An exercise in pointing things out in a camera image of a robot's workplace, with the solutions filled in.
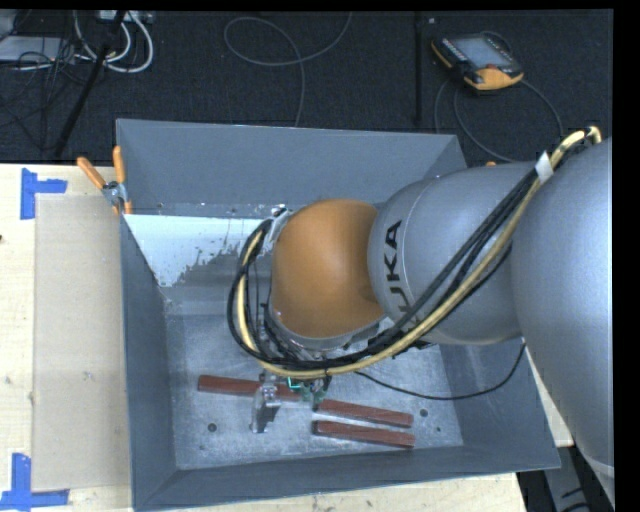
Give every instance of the cable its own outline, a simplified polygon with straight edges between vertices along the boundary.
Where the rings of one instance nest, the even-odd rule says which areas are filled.
[[[282,30],[280,27],[278,27],[275,23],[272,23],[270,21],[264,20],[262,18],[256,18],[256,17],[252,17],[252,16],[241,16],[241,17],[235,18],[235,19],[231,20],[229,23],[227,23],[227,25],[224,27],[224,42],[227,45],[227,48],[229,48],[229,50],[236,57],[239,57],[240,59],[242,59],[242,60],[244,60],[246,62],[249,62],[251,64],[257,64],[259,66],[267,66],[267,67],[283,67],[283,66],[291,66],[291,65],[295,65],[295,64],[300,65],[300,100],[298,101],[298,110],[296,112],[296,117],[295,117],[295,121],[294,121],[294,126],[297,127],[300,124],[300,118],[302,116],[302,109],[303,109],[303,106],[304,106],[304,97],[305,97],[305,91],[306,91],[306,76],[305,76],[305,70],[304,70],[304,62],[307,62],[307,61],[309,61],[311,59],[315,59],[316,57],[319,57],[320,55],[325,54],[326,52],[331,50],[335,45],[337,45],[338,42],[340,42],[340,40],[342,39],[342,36],[344,35],[344,33],[347,31],[347,28],[348,28],[349,24],[351,23],[352,16],[353,16],[353,13],[349,12],[349,15],[347,16],[347,21],[345,22],[344,27],[342,28],[342,31],[340,32],[338,37],[336,37],[336,39],[331,44],[329,44],[328,46],[326,46],[325,48],[323,48],[322,50],[320,50],[320,51],[318,51],[316,53],[313,53],[311,55],[307,55],[306,57],[302,57],[302,55],[300,54],[300,50],[298,49],[298,46],[293,41],[293,39],[289,36],[289,34],[287,34],[284,30]],[[252,59],[250,57],[247,57],[247,56],[243,55],[239,51],[237,51],[232,46],[231,42],[229,41],[229,29],[233,25],[235,25],[236,23],[246,22],[246,21],[253,21],[253,22],[257,22],[257,23],[262,23],[264,25],[267,25],[267,26],[273,28],[274,30],[277,30],[280,34],[282,34],[282,36],[291,45],[291,47],[293,48],[293,51],[295,52],[297,58],[295,60],[280,61],[280,62],[269,62],[269,61],[262,61],[262,60]]]
[[[504,37],[502,37],[497,32],[491,32],[491,31],[485,30],[482,33],[497,37],[507,47],[508,51],[511,52],[511,45],[504,39]],[[436,133],[440,133],[440,120],[438,118],[438,108],[439,108],[440,100],[441,100],[441,97],[442,97],[442,93],[443,93],[445,87],[447,86],[447,84],[449,82],[451,82],[451,77],[447,78],[447,80],[445,80],[442,83],[442,85],[438,89],[438,93],[436,94],[436,98],[434,100],[433,121],[434,121],[434,129],[435,129]],[[531,91],[533,91],[545,103],[545,105],[548,107],[548,109],[553,114],[553,116],[555,118],[555,121],[556,121],[556,123],[558,125],[560,137],[562,137],[562,134],[564,132],[564,128],[562,127],[562,121],[560,119],[560,115],[558,114],[558,111],[555,109],[555,107],[546,98],[546,96],[544,94],[542,94],[542,92],[539,89],[537,89],[533,84],[531,84],[530,82],[528,82],[527,80],[524,80],[524,79],[521,79],[519,83],[521,83],[522,85],[524,85],[525,87],[527,87]],[[488,148],[487,146],[482,144],[471,133],[471,130],[469,130],[469,128],[466,126],[466,124],[462,121],[462,117],[460,115],[459,106],[458,106],[458,98],[459,98],[459,95],[460,95],[460,90],[461,90],[461,88],[458,88],[458,89],[456,89],[456,91],[454,93],[454,96],[453,96],[453,110],[454,110],[454,114],[455,114],[456,120],[457,120],[460,128],[462,128],[462,131],[467,135],[467,137],[469,137],[471,139],[471,141],[476,146],[478,146],[480,149],[482,149],[483,151],[485,151],[489,155],[493,156],[494,158],[497,158],[498,160],[502,160],[504,162],[519,162],[520,160],[516,160],[514,158],[511,158],[511,157],[508,157],[508,156],[504,156],[504,155],[502,155],[500,153],[497,153],[497,152],[491,150],[490,148]]]
[[[369,379],[370,381],[375,382],[376,384],[379,384],[380,386],[392,389],[393,391],[398,391],[400,393],[405,393],[407,395],[415,396],[415,397],[418,397],[418,398],[424,398],[426,400],[441,400],[441,401],[463,400],[465,398],[473,398],[473,397],[476,397],[476,396],[486,395],[487,393],[491,393],[492,391],[495,391],[496,389],[499,389],[502,386],[504,386],[509,381],[509,379],[511,379],[511,377],[515,373],[516,369],[518,368],[518,365],[520,364],[520,361],[522,360],[522,355],[524,354],[524,349],[525,348],[526,348],[526,344],[522,343],[522,345],[520,346],[520,350],[518,352],[518,356],[516,357],[516,361],[513,364],[513,366],[511,367],[511,370],[509,371],[507,376],[504,379],[502,379],[498,384],[496,384],[495,386],[491,386],[490,388],[483,389],[482,391],[475,391],[475,392],[469,393],[467,395],[457,395],[457,396],[423,395],[421,393],[416,393],[415,391],[410,391],[408,389],[403,389],[403,388],[400,388],[400,387],[397,387],[397,386],[393,386],[392,384],[388,384],[386,382],[382,382],[381,380],[378,380],[377,378],[372,377],[371,375],[369,375],[367,373],[363,373],[363,372],[359,372],[359,371],[355,371],[353,373],[355,373],[356,375],[360,375],[361,377],[364,377],[365,379]]]
[[[569,151],[569,149],[571,149],[576,143],[583,142],[585,139],[588,139],[592,143],[597,143],[599,142],[599,140],[601,140],[601,134],[597,128],[589,127],[586,130],[575,132],[574,134],[565,138],[550,158],[552,168],[555,169],[555,166],[560,163],[563,156],[567,153],[567,151]],[[279,376],[292,377],[300,380],[313,380],[332,375],[359,371],[383,359],[394,357],[395,355],[405,351],[407,348],[412,346],[412,344],[414,344],[421,336],[426,334],[443,318],[445,318],[470,293],[472,293],[477,288],[478,283],[484,279],[483,276],[486,277],[485,271],[489,268],[491,263],[495,260],[498,260],[500,255],[504,256],[504,250],[509,245],[511,237],[515,232],[521,216],[528,206],[528,203],[531,201],[531,199],[534,197],[541,186],[541,181],[538,178],[537,173],[535,173],[535,171],[533,172],[535,174],[533,181],[529,183],[528,180],[521,180],[520,187],[516,187],[516,189],[518,189],[518,193],[516,194],[516,196],[520,196],[520,188],[526,190],[526,193],[524,197],[519,200],[517,208],[510,215],[510,218],[503,228],[502,232],[497,237],[493,245],[489,248],[487,254],[476,265],[476,267],[468,275],[465,274],[464,279],[460,282],[457,288],[453,290],[451,294],[445,295],[445,297],[440,300],[437,307],[435,307],[425,319],[420,321],[410,331],[403,334],[400,339],[395,340],[392,345],[384,346],[379,352],[371,354],[368,357],[362,358],[356,362],[344,365],[331,366],[327,365],[328,363],[325,361],[321,362],[321,364],[327,365],[324,367],[310,370],[299,369],[304,368],[305,366],[308,367],[313,364],[317,365],[318,361],[292,362],[287,360],[286,358],[274,358],[269,360],[259,353],[256,340],[251,338],[250,328],[247,324],[246,310],[244,307],[244,285],[246,274],[248,272],[248,268],[252,262],[252,259],[255,260],[255,258],[257,257],[261,248],[262,241],[264,240],[266,233],[268,232],[268,227],[266,227],[268,226],[268,224],[265,223],[270,223],[271,220],[269,219],[268,221],[265,221],[265,223],[261,224],[259,229],[256,229],[256,231],[254,231],[254,233],[252,233],[252,235],[250,235],[247,239],[247,243],[245,244],[241,254],[240,270],[236,278],[234,279],[234,283],[232,284],[229,294],[229,299],[227,302],[227,319],[234,339],[245,351],[256,357],[260,361],[260,364],[268,371]],[[237,317],[239,329],[236,329],[236,325],[234,322],[234,310],[235,316]]]
[[[82,34],[82,31],[80,29],[80,24],[78,21],[78,12],[77,10],[73,10],[72,11],[72,15],[73,15],[73,20],[74,20],[74,29],[76,32],[76,35],[78,36],[78,38],[80,39],[80,42],[82,43],[82,48],[89,54],[89,57],[86,57],[84,55],[77,55],[78,58],[80,59],[84,59],[84,60],[90,60],[92,62],[96,62],[96,60],[98,59],[98,55],[91,49],[91,47],[89,46],[89,44],[87,43],[87,41],[84,38],[84,35]],[[121,59],[123,59],[130,51],[131,49],[131,35],[129,33],[129,29],[126,27],[126,24],[124,22],[122,22],[120,24],[120,28],[123,30],[124,34],[125,34],[125,38],[126,38],[126,46],[125,49],[120,52],[120,54],[117,54],[115,56],[112,57],[107,57],[103,63],[103,66],[107,69],[110,69],[111,71],[116,71],[118,73],[140,73],[142,71],[145,71],[153,62],[153,58],[154,58],[154,45],[153,45],[153,40],[151,39],[151,34],[149,33],[149,31],[147,30],[147,28],[144,26],[144,23],[142,23],[139,19],[139,16],[134,15],[131,13],[131,11],[129,11],[128,13],[128,17],[129,19],[133,20],[133,22],[137,25],[138,29],[142,32],[142,34],[144,35],[145,41],[146,41],[146,45],[148,48],[148,53],[147,53],[147,58],[144,61],[143,64],[141,64],[138,67],[132,67],[132,68],[128,68],[128,67],[120,67],[120,66],[115,66],[114,64],[112,64],[113,62],[119,61]]]
[[[551,105],[551,103],[547,100],[547,98],[545,98],[542,93],[536,89],[533,85],[531,85],[529,82],[527,82],[526,80],[522,79],[520,80],[520,83],[526,87],[528,87],[529,89],[531,89],[534,93],[536,93],[544,102],[545,104],[549,107],[549,109],[551,110],[551,112],[553,113],[554,117],[556,118],[556,123],[558,124],[558,129],[559,129],[559,133],[562,136],[562,132],[563,132],[563,128],[562,128],[562,122],[560,121],[560,116],[558,115],[558,113],[556,112],[555,108],[553,108],[553,105]],[[499,153],[496,153],[494,151],[492,151],[491,149],[489,149],[487,146],[485,146],[484,144],[482,144],[478,139],[476,139],[473,134],[471,133],[471,131],[469,130],[469,128],[467,128],[467,126],[464,124],[464,122],[462,121],[462,117],[460,116],[460,111],[459,111],[459,106],[458,106],[458,98],[460,96],[460,89],[456,89],[456,92],[453,95],[453,109],[454,109],[454,113],[456,116],[456,119],[458,121],[458,124],[460,125],[460,128],[462,128],[462,130],[464,131],[464,133],[467,135],[467,137],[469,137],[473,143],[478,146],[480,149],[483,149],[484,151],[486,151],[487,153],[489,153],[491,156],[499,159],[499,160],[503,160],[505,162],[518,162],[518,160],[507,157],[507,156],[503,156]]]

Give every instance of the dark floor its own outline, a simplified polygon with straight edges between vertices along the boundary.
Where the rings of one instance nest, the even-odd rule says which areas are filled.
[[[93,10],[78,11],[78,19],[97,52],[110,24]],[[143,32],[128,26],[133,48],[118,61],[123,68],[149,56]],[[61,37],[71,43],[69,55],[79,53],[71,11],[19,10],[14,27],[19,35]],[[151,65],[139,73],[100,71],[84,103],[89,61],[74,58],[37,71],[16,69],[30,65],[28,56],[0,63],[0,162],[62,163],[85,155],[110,164],[118,118],[439,130],[459,137],[469,166],[535,160],[588,124],[612,135],[613,10],[155,11],[145,27],[154,46]],[[449,74],[431,39],[483,31],[510,46],[525,81],[483,96],[443,85]],[[124,44],[120,33],[111,47],[119,51]],[[301,57],[313,58],[265,65]],[[575,457],[579,466],[579,453]],[[555,510],[543,473],[522,474],[520,483],[529,512]],[[594,479],[584,483],[590,510],[608,510]]]

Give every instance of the black cord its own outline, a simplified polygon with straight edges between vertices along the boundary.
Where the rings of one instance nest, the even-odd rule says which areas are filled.
[[[531,89],[534,93],[536,93],[542,99],[542,101],[544,101],[544,103],[547,105],[547,107],[549,107],[549,110],[551,110],[551,113],[555,117],[556,123],[558,124],[559,133],[562,136],[562,134],[563,134],[562,121],[560,120],[560,116],[559,116],[558,112],[553,107],[553,105],[549,102],[549,100],[538,89],[536,89],[532,84],[530,84],[528,81],[522,79],[522,80],[520,80],[519,83],[521,83],[525,87],[528,87],[529,89]],[[456,120],[458,121],[458,124],[460,125],[460,128],[462,128],[462,131],[464,131],[464,133],[467,135],[467,137],[469,137],[476,146],[478,146],[480,149],[484,150],[485,152],[487,152],[491,156],[493,156],[493,157],[495,157],[495,158],[497,158],[499,160],[503,160],[505,162],[518,162],[518,160],[516,160],[514,158],[510,158],[508,156],[501,155],[500,153],[496,153],[495,151],[489,149],[487,146],[482,144],[471,133],[471,130],[462,121],[462,116],[460,115],[460,109],[459,109],[459,105],[458,105],[458,98],[460,96],[460,91],[461,91],[461,88],[456,89],[456,91],[455,91],[455,93],[453,95],[453,110],[454,110],[454,114],[456,116]]]
[[[363,373],[363,372],[360,372],[360,371],[356,371],[354,373],[356,375],[360,375],[361,377],[364,377],[365,379],[369,379],[370,381],[375,382],[376,384],[379,384],[380,386],[383,386],[385,388],[392,389],[393,391],[398,391],[399,393],[404,393],[404,394],[415,396],[415,397],[418,397],[418,398],[424,398],[426,400],[440,400],[440,401],[463,400],[465,398],[473,398],[473,397],[476,397],[476,396],[486,395],[487,393],[495,391],[496,389],[504,386],[509,381],[509,379],[511,379],[511,377],[515,373],[516,369],[518,368],[518,364],[522,360],[522,356],[524,354],[525,348],[526,348],[525,343],[522,343],[522,345],[520,347],[520,351],[518,352],[518,357],[516,357],[516,361],[513,364],[513,367],[511,368],[511,370],[509,371],[507,376],[502,381],[500,381],[498,384],[496,384],[495,386],[492,386],[492,387],[490,387],[488,389],[483,389],[482,391],[476,391],[474,393],[469,393],[467,395],[457,395],[457,396],[423,395],[422,393],[417,393],[415,391],[410,391],[408,389],[400,388],[398,386],[394,386],[392,384],[388,384],[386,382],[382,382],[381,380],[378,380],[375,377],[372,377],[371,375],[369,375],[367,373]]]
[[[537,176],[537,173],[535,169],[532,169],[520,179],[518,184],[503,198],[502,201],[500,201],[498,206],[494,208],[494,210],[487,216],[487,218],[485,218],[482,224],[478,226],[478,228],[474,231],[471,237],[463,244],[463,246],[458,250],[458,252],[454,255],[454,257],[445,266],[445,268],[442,269],[442,271],[432,281],[432,283],[429,285],[427,290],[418,298],[418,300],[414,303],[414,305],[410,308],[410,310],[407,311],[405,315],[400,320],[398,320],[398,322],[394,324],[394,326],[392,326],[391,328],[385,330],[384,332],[370,339],[367,348],[359,352],[355,352],[352,354],[332,358],[330,360],[323,360],[323,361],[302,361],[296,358],[291,359],[288,357],[275,358],[275,359],[263,359],[261,357],[258,357],[258,359],[261,359],[264,362],[269,362],[272,364],[284,364],[289,369],[327,370],[330,368],[335,368],[337,366],[342,366],[344,364],[351,364],[359,361],[363,357],[375,355],[381,352],[382,350],[390,346],[392,343],[394,343],[404,335],[402,333],[402,329],[405,327],[405,325],[415,317],[415,315],[420,311],[420,309],[422,309],[422,307],[435,294],[437,289],[449,277],[449,275],[453,272],[456,266],[460,263],[462,258],[464,258],[464,256],[467,255],[470,250],[472,251],[471,256],[475,257],[474,253],[479,252],[479,250],[484,245],[484,242],[486,242],[490,238],[490,236],[487,236],[487,235],[493,234],[495,230],[511,214],[511,212],[515,209],[517,204],[521,201],[522,197],[524,197],[526,192],[529,190],[529,187],[535,180],[536,176]],[[254,235],[256,235],[261,230],[263,231],[263,234],[266,233],[266,231],[264,229],[261,229],[261,227],[259,226],[256,229],[256,231],[254,231]],[[244,261],[246,259],[247,251],[248,251],[248,242],[253,238],[254,235],[250,236],[247,239],[247,243],[245,244],[241,252],[240,261]],[[237,329],[235,327],[235,322],[234,322],[233,306],[232,306],[233,300],[235,298],[235,288],[239,283],[240,279],[242,278],[242,276],[244,275],[246,277],[248,273],[249,265],[253,260],[255,260],[256,256],[257,256],[257,252],[256,250],[254,250],[254,254],[250,255],[248,263],[239,269],[238,274],[234,279],[234,282],[231,287],[228,303],[227,303],[227,307],[228,307],[227,317],[228,317],[231,333],[234,339],[236,340],[236,342],[238,342],[238,344],[245,351],[248,351],[249,353],[257,357],[256,355],[257,353],[255,351],[250,350],[244,344],[244,342],[242,341],[242,338],[239,336],[237,332]],[[453,290],[450,287],[449,290],[447,290],[447,292],[440,299],[438,304],[441,304],[442,302],[444,302],[450,296],[450,294],[453,293],[453,291],[455,290]],[[267,335],[276,345],[281,346],[284,344],[282,343],[282,340],[279,340],[277,339],[277,337],[274,337],[273,331],[267,331]]]
[[[500,41],[507,47],[507,50],[509,51],[509,53],[511,53],[511,45],[500,34],[498,34],[497,32],[491,32],[491,31],[487,31],[487,30],[483,31],[482,33],[483,34],[487,34],[487,35],[491,35],[493,37],[496,37],[496,38],[500,39]],[[444,89],[446,88],[447,84],[449,84],[449,82],[451,82],[451,81],[452,81],[452,78],[450,76],[449,78],[447,78],[447,80],[445,80],[442,83],[442,85],[438,89],[438,93],[436,94],[436,98],[434,100],[433,123],[434,123],[434,130],[435,130],[436,133],[440,133],[440,119],[438,117],[438,109],[439,109],[439,106],[440,106],[440,101],[442,99],[442,94],[443,94]],[[545,105],[548,107],[548,109],[553,114],[553,116],[555,118],[555,121],[556,121],[556,123],[558,125],[560,136],[562,136],[563,133],[564,133],[564,128],[562,127],[562,121],[560,119],[560,115],[558,114],[558,111],[555,109],[555,107],[551,104],[551,102],[547,99],[547,97],[544,94],[542,94],[542,92],[540,90],[538,90],[536,87],[534,87],[533,84],[531,84],[527,80],[521,79],[519,83],[521,83],[522,85],[524,85],[525,87],[527,87],[531,91],[533,91],[545,103]],[[454,96],[453,96],[453,111],[454,111],[454,114],[455,114],[455,117],[456,117],[456,121],[458,122],[458,125],[460,126],[462,131],[465,133],[465,135],[467,137],[469,137],[469,139],[471,139],[471,141],[476,146],[478,146],[480,149],[482,149],[483,151],[485,151],[486,153],[488,153],[492,157],[497,158],[498,160],[502,160],[504,162],[518,162],[519,160],[516,160],[516,159],[508,157],[508,156],[504,156],[504,155],[502,155],[500,153],[497,153],[497,152],[493,151],[492,149],[488,148],[487,146],[482,144],[471,133],[471,130],[462,121],[462,116],[460,115],[460,110],[459,110],[459,105],[458,105],[458,98],[459,98],[461,89],[462,88],[456,89],[456,91],[454,93]]]

